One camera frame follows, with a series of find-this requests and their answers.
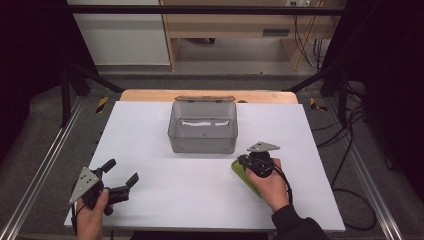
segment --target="white table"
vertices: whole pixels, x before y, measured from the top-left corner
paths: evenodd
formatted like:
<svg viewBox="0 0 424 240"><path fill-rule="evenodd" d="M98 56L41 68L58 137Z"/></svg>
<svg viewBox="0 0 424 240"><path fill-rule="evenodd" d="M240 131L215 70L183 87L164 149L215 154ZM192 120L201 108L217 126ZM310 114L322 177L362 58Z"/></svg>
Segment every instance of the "white table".
<svg viewBox="0 0 424 240"><path fill-rule="evenodd" d="M301 217L325 231L344 231L308 121L300 104L237 104L234 154L177 154L167 130L172 102L116 102L90 169L115 158L107 187L139 182L114 206L104 226L128 230L273 231L272 211L232 171L231 163L258 141L281 147L278 157ZM70 215L65 220L71 226Z"/></svg>

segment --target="wooden edge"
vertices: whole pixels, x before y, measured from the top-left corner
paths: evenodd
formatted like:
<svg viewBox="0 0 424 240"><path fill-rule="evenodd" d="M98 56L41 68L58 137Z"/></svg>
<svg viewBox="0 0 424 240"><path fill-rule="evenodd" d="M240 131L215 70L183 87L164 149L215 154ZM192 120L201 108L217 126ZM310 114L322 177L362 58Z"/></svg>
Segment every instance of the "wooden edge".
<svg viewBox="0 0 424 240"><path fill-rule="evenodd" d="M165 5L164 0L159 0L159 5ZM168 17L167 17L166 14L162 14L161 17L162 17L163 30L164 30L165 39L166 39L166 47L168 49L169 63L171 65L172 71L175 71L177 56L174 52L174 46L173 46L171 39L169 37L168 19L167 19Z"/></svg>
<svg viewBox="0 0 424 240"><path fill-rule="evenodd" d="M235 102L298 104L292 92L279 91L229 91L229 90L125 90L120 101L174 102L178 96L233 96Z"/></svg>

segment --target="clear plastic container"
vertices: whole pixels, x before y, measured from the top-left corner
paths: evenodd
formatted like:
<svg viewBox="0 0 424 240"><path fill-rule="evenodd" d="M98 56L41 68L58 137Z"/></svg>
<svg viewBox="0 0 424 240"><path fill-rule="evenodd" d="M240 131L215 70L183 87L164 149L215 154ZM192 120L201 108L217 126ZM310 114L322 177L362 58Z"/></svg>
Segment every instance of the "clear plastic container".
<svg viewBox="0 0 424 240"><path fill-rule="evenodd" d="M176 153L233 153L237 142L234 102L176 101L168 136Z"/></svg>

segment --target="white wall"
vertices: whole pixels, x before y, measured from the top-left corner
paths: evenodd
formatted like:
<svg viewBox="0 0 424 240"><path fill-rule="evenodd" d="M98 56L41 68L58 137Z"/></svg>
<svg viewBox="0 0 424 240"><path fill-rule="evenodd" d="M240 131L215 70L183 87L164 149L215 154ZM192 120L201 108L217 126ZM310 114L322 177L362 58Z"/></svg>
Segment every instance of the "white wall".
<svg viewBox="0 0 424 240"><path fill-rule="evenodd" d="M158 0L68 0L69 4L158 5ZM96 65L169 65L160 15L74 14Z"/></svg>

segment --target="green sponge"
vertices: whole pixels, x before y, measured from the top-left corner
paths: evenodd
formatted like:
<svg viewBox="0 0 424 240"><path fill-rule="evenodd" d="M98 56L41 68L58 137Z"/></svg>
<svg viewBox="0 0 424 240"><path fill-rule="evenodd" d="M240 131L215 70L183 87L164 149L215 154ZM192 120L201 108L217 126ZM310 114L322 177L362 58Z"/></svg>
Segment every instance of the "green sponge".
<svg viewBox="0 0 424 240"><path fill-rule="evenodd" d="M237 159L231 164L231 168L247 184L247 186L249 186L250 189L252 189L252 191L256 193L258 197L262 198L261 194L259 193L259 190L256 188L255 184L253 184L249 180L246 171L244 170L244 167L239 163Z"/></svg>

